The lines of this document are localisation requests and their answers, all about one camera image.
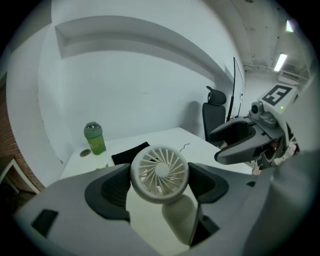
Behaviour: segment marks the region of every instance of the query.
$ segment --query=brick wall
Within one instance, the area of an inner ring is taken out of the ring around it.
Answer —
[[[0,157],[7,155],[14,155],[15,161],[25,176],[27,176],[38,190],[42,191],[45,188],[29,168],[16,143],[10,126],[6,101],[6,86],[4,85],[0,88]],[[17,189],[32,191],[17,172],[14,171],[14,168],[11,168],[7,175]]]

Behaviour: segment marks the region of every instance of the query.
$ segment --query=black office chair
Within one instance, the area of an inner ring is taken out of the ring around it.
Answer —
[[[226,108],[223,104],[227,102],[227,97],[223,92],[212,89],[209,86],[207,86],[207,88],[210,91],[208,93],[208,102],[203,103],[202,105],[205,141],[208,141],[210,132],[225,123]],[[211,142],[211,144],[220,147],[223,144],[223,141]]]

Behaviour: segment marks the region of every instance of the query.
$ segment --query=air conditioner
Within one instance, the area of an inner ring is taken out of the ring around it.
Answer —
[[[280,82],[286,83],[288,85],[296,86],[299,85],[299,76],[290,72],[281,71],[278,75],[278,80]]]

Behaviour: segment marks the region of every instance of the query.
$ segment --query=white fan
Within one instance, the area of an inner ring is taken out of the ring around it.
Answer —
[[[132,186],[140,197],[154,204],[169,204],[186,189],[189,167],[178,150],[152,145],[136,155],[130,175]]]

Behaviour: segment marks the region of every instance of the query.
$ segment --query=black pad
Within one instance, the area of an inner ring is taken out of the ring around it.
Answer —
[[[44,209],[36,217],[36,219],[32,223],[32,227],[35,230],[37,230],[41,235],[46,237],[57,215],[58,212],[55,210]]]
[[[222,105],[211,105],[203,103],[202,105],[202,118],[204,126],[205,140],[208,141],[208,135],[214,129],[225,123],[226,109]]]
[[[130,164],[127,163],[92,181],[85,189],[84,198],[91,209],[103,218],[130,222],[126,211],[130,185]]]
[[[255,135],[255,130],[247,122],[239,121],[228,126],[227,124],[229,122],[226,123],[224,129],[209,134],[208,140],[210,142],[225,141],[229,146],[233,146],[235,143],[243,142]]]
[[[229,190],[228,182],[221,176],[189,162],[189,186],[199,204],[214,203]]]
[[[190,246],[196,246],[218,230],[219,227],[209,217],[200,217],[196,225],[196,229]]]

